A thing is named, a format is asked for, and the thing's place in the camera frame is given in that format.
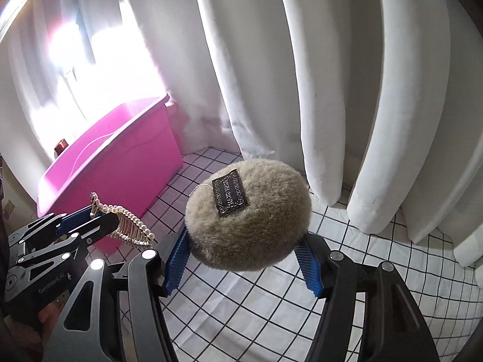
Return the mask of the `pearl gold claw clip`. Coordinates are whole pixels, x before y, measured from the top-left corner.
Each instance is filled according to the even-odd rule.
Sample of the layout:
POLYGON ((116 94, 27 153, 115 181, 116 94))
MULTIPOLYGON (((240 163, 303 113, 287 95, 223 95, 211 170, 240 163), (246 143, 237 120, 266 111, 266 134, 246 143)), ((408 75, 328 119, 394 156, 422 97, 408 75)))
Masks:
POLYGON ((155 234, 132 212, 120 205, 103 204, 96 192, 90 194, 90 218, 113 213, 117 216, 118 226, 110 233, 112 238, 137 248, 149 248, 153 245, 155 234))

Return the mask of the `beige fluffy hair clip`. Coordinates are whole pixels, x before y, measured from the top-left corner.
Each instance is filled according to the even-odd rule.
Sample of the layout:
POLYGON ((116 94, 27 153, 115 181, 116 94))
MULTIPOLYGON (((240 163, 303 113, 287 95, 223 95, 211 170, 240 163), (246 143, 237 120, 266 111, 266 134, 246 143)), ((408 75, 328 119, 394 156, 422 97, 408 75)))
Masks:
POLYGON ((192 255, 217 270, 260 271, 296 248, 311 210, 307 183, 293 167, 270 159, 230 164, 189 196, 192 255))

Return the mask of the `black grid white tablecloth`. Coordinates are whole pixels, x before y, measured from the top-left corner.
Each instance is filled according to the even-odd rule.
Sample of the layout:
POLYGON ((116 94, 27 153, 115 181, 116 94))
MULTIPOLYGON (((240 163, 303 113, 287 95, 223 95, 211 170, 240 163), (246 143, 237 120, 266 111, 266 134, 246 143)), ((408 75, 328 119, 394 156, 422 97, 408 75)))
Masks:
MULTIPOLYGON (((397 213, 381 234, 363 234, 346 213, 349 190, 328 207, 312 202, 310 231, 332 249, 366 265, 392 262, 408 285, 434 338, 439 358, 452 360, 482 318, 482 291, 471 267, 453 256, 439 231, 408 239, 397 213)), ((302 361, 324 306, 287 257, 258 272, 217 271, 191 259, 180 287, 162 301, 181 361, 302 361)))

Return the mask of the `pink plastic tub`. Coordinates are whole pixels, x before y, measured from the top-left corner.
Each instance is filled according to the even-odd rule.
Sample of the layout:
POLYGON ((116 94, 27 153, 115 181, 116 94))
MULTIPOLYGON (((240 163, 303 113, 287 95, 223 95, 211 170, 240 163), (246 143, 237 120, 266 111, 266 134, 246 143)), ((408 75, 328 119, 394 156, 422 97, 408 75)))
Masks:
POLYGON ((88 208, 95 194, 141 221, 183 165, 166 101, 123 103, 71 143, 38 181, 38 216, 88 208))

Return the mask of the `red metal thermos bottle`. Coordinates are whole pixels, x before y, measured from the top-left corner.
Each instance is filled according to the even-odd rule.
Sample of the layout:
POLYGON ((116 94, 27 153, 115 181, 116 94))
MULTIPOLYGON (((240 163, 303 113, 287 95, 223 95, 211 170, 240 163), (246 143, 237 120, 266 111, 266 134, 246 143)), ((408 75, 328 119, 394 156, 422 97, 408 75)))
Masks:
POLYGON ((59 142, 57 142, 56 146, 54 147, 54 152, 55 155, 58 157, 60 156, 67 148, 69 144, 66 141, 66 139, 61 139, 59 142))

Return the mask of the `white curtain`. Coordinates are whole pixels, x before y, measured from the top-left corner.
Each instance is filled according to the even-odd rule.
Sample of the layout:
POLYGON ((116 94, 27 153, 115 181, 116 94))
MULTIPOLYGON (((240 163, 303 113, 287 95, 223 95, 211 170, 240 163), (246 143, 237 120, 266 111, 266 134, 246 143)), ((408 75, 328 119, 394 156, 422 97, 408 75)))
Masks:
POLYGON ((174 101, 181 148, 305 171, 350 222, 397 211, 482 261, 482 27, 462 0, 1 0, 1 149, 30 195, 109 102, 174 101))

